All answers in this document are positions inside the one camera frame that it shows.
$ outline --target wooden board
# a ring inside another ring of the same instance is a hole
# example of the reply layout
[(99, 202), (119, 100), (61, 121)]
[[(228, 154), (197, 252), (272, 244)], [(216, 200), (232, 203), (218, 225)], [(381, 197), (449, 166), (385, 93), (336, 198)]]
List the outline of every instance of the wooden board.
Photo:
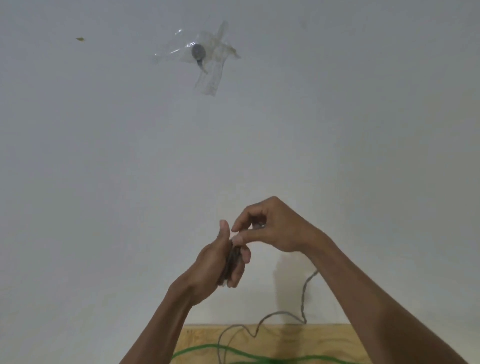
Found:
[[(202, 344), (216, 344), (218, 336), (227, 326), (185, 326), (175, 352)], [(256, 325), (248, 325), (254, 332)], [(363, 345), (351, 325), (264, 325), (253, 339), (245, 329), (232, 328), (222, 337), (223, 345), (254, 355), (286, 359), (304, 355), (328, 355), (356, 363), (371, 363)], [(226, 363), (252, 361), (227, 353)], [(173, 364), (216, 364), (215, 348), (201, 349), (176, 357)], [(326, 363), (311, 360), (308, 363)]]

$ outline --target plastic bag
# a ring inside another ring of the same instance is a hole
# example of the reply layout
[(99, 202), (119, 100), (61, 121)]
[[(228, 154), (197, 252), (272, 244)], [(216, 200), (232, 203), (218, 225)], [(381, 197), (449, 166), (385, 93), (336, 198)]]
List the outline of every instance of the plastic bag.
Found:
[(154, 60), (196, 63), (200, 68), (200, 77), (194, 90), (215, 96), (225, 61), (229, 56), (240, 58), (237, 51), (223, 41), (227, 30), (227, 22), (220, 25), (216, 34), (205, 31), (194, 34), (180, 29), (173, 39), (154, 55)]

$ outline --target right hand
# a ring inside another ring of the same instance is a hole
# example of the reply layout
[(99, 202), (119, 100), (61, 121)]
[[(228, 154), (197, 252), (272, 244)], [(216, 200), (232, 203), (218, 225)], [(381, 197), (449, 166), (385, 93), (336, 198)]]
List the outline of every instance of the right hand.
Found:
[[(255, 225), (264, 224), (262, 229)], [(232, 239), (237, 246), (264, 242), (282, 252), (304, 252), (323, 233), (293, 211), (278, 197), (247, 206), (232, 226), (238, 232)]]

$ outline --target gray cable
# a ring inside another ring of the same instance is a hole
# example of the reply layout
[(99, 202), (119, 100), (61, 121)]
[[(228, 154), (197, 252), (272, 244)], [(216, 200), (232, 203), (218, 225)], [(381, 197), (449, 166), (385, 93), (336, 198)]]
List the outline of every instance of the gray cable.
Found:
[(245, 330), (247, 330), (248, 334), (252, 337), (252, 338), (256, 338), (257, 335), (258, 335), (258, 330), (260, 329), (260, 325), (268, 318), (272, 317), (272, 316), (275, 316), (275, 315), (288, 315), (294, 319), (296, 319), (297, 321), (299, 321), (302, 325), (305, 325), (307, 323), (307, 318), (305, 317), (305, 313), (304, 313), (304, 309), (305, 309), (305, 291), (307, 290), (307, 285), (308, 285), (308, 282), (310, 282), (312, 280), (313, 277), (315, 277), (316, 275), (318, 274), (318, 270), (316, 270), (311, 276), (309, 276), (307, 278), (307, 280), (305, 281), (305, 283), (303, 284), (303, 288), (302, 288), (302, 291), (301, 291), (301, 305), (300, 305), (300, 312), (301, 312), (301, 317), (298, 317), (298, 316), (295, 316), (293, 313), (291, 312), (288, 312), (288, 311), (276, 311), (276, 312), (273, 312), (271, 314), (268, 314), (267, 316), (265, 316), (264, 318), (262, 318), (260, 320), (260, 322), (257, 324), (257, 328), (255, 329), (255, 333), (252, 334), (250, 332), (250, 330), (248, 330), (248, 327), (246, 327), (245, 325), (242, 325), (242, 324), (234, 324), (234, 325), (231, 325), (229, 327), (227, 327), (225, 330), (222, 331), (222, 333), (220, 334), (220, 336), (218, 337), (218, 342), (217, 342), (217, 349), (216, 349), (216, 354), (217, 354), (217, 357), (218, 357), (218, 364), (225, 364), (226, 361), (227, 361), (227, 351), (225, 350), (225, 353), (223, 355), (223, 363), (222, 363), (222, 358), (220, 356), (220, 341), (222, 340), (222, 336), (223, 334), (225, 334), (228, 330), (230, 330), (231, 328), (244, 328)]

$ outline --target forearm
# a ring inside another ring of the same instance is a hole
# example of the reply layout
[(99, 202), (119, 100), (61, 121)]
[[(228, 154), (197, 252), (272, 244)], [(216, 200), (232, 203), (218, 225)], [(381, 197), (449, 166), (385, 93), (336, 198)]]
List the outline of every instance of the forearm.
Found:
[(466, 363), (321, 231), (305, 254), (338, 299), (373, 363)]
[(152, 319), (120, 364), (170, 363), (191, 307), (190, 289), (178, 279), (170, 286)]

